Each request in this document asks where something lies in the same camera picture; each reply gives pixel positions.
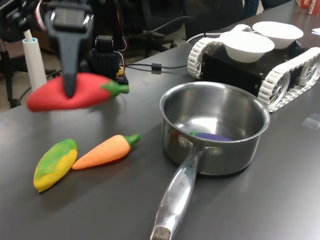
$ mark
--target wire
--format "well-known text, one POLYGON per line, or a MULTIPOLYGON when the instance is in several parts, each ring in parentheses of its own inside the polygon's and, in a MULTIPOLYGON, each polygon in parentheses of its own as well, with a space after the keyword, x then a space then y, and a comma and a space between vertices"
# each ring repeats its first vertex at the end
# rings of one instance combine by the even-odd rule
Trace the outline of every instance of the wire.
MULTIPOLYGON (((144 33, 141 33, 141 34, 130 35, 129 37, 131 37, 131 38, 133 38, 133 37, 142 37, 142 36, 146 36, 146 35, 152 34, 152 33, 156 32, 156 31, 164 28, 165 26, 167 26, 167 25, 169 25, 169 24, 171 24, 171 23, 173 23, 173 22, 175 22, 175 21, 177 21, 177 20, 180 20, 180 19, 188 19, 188 20, 191 19, 191 20, 194 20, 194 19, 193 19, 192 17, 190 17, 190 16, 180 16, 180 17, 177 17, 177 18, 175 18, 175 19, 173 19, 173 20, 171 20, 171 21, 163 24, 162 26, 157 27, 156 29, 153 29, 153 30, 151 30, 151 31, 144 32, 144 33)), ((206 37, 206 36, 207 36, 207 35, 206 35, 206 31, 204 30, 203 26, 202 26, 201 24, 199 24, 197 21, 195 21, 195 22, 196 22, 197 25, 202 29, 203 35, 206 37)))
POLYGON ((127 42, 126 42, 126 40, 125 40, 125 38, 123 36, 124 35, 124 30, 123 30, 123 27, 122 27, 122 24, 121 24, 119 8, 116 9, 116 18, 117 18, 117 23, 118 23, 119 29, 120 29, 121 34, 122 34, 122 40, 123 40, 124 45, 125 45, 124 49, 119 50, 120 52, 122 52, 122 51, 127 49, 127 42))
POLYGON ((126 62, 125 62, 125 58, 124 58, 124 56, 122 55, 122 53, 121 52, 119 52, 119 51, 113 51, 114 53, 117 53, 117 54, 120 54, 120 56, 121 56, 121 58, 122 58, 122 62, 123 62, 123 72, 125 72, 125 69, 126 69, 126 62))
POLYGON ((124 41, 124 45, 125 45, 125 47, 124 47, 124 49, 119 50, 120 52, 123 52, 124 50, 126 50, 126 49, 127 49, 127 42, 126 42, 126 40, 125 40, 125 38, 124 38, 124 37, 122 37, 122 39, 123 39, 123 41, 124 41))
MULTIPOLYGON (((152 67, 151 64, 144 64, 144 63, 130 63, 125 65, 126 67, 129 66, 144 66, 144 67, 152 67)), ((161 66, 162 69, 180 69, 180 68, 184 68, 187 65, 183 65, 183 66, 161 66)))
POLYGON ((54 71, 53 73, 50 73, 49 75, 47 75, 47 76, 46 76, 46 79, 48 79, 48 78, 50 78, 50 77, 52 77, 52 76, 54 76, 54 75, 57 75, 57 74, 59 74, 59 73, 61 73, 61 72, 62 72, 62 70, 54 71))
MULTIPOLYGON (((58 74, 58 73, 61 73, 61 71, 62 71, 62 70, 58 70, 58 71, 55 71, 55 72, 47 75, 47 76, 46 76, 46 79, 48 79, 48 78, 50 78, 50 77, 52 77, 52 76, 54 76, 54 75, 56 75, 56 74, 58 74)), ((22 98, 23 98, 23 97, 27 94, 27 92, 29 92, 30 90, 31 90, 31 86, 28 87, 28 88, 21 94, 21 96, 19 97, 18 102, 17 102, 17 104, 16 104, 17 107, 20 105, 22 98)))
POLYGON ((25 91, 21 94, 21 96, 19 97, 18 102, 17 102, 17 104, 16 104, 17 107, 20 105, 20 102, 21 102, 22 98, 26 95, 27 92, 30 91, 30 89, 31 89, 31 87, 28 87, 27 90, 25 90, 25 91))
POLYGON ((47 31, 47 27, 44 24, 44 21, 41 18, 41 14, 40 14, 40 5, 42 4, 42 0, 39 1, 39 3, 37 4, 35 10, 34 10, 34 15, 35 15, 35 19, 36 22, 38 23, 40 29, 44 32, 47 31))
MULTIPOLYGON (((206 35, 208 35, 208 36, 220 36, 221 34, 223 34, 223 32, 219 32, 219 33, 207 33, 206 35)), ((192 40, 194 40, 194 39, 197 39, 197 38, 199 38, 199 37, 201 37, 201 36, 204 36, 204 34, 203 34, 203 33, 200 33, 200 34, 198 34, 198 35, 195 35, 195 36, 189 38, 185 43, 189 43, 190 41, 192 41, 192 40)))

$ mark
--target paper towel roll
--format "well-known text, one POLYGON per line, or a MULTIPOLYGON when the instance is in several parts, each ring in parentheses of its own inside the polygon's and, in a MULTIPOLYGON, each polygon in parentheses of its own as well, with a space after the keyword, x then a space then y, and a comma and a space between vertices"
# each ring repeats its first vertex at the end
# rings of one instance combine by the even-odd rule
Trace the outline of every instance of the paper towel roll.
POLYGON ((31 89, 35 91, 47 82, 39 42, 38 39, 33 37, 33 41, 23 39, 22 43, 31 89))

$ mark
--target red toy pepper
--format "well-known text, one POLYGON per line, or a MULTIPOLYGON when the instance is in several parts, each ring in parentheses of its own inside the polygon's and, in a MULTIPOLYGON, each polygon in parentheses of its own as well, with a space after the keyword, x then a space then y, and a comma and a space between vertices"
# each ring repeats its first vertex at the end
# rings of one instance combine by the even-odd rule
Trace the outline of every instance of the red toy pepper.
POLYGON ((26 101, 32 112, 87 108, 107 101, 119 93, 127 94, 128 85, 93 73, 78 73, 73 97, 66 96, 63 77, 58 76, 30 94, 26 101))

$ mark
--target toy carrot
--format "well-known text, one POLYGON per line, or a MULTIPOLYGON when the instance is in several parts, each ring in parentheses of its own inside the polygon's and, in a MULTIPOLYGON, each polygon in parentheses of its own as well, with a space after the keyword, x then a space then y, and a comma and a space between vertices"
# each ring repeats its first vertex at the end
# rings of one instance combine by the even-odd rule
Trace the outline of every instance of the toy carrot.
POLYGON ((84 169, 122 158, 130 151, 132 145, 139 140, 139 134, 132 136, 115 135, 81 157, 73 164, 72 169, 84 169))

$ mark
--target stainless steel saucepan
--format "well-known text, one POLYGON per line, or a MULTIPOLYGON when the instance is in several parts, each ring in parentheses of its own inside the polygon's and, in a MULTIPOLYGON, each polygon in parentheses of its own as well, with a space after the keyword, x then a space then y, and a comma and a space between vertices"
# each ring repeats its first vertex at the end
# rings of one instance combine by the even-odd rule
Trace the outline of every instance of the stainless steel saucepan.
POLYGON ((243 170, 254 157, 270 115, 252 94, 226 84, 192 82, 173 87, 160 100, 166 155, 179 164, 156 214, 151 240, 171 240, 191 197, 197 172, 225 176, 243 170), (211 133, 230 141, 200 138, 211 133))

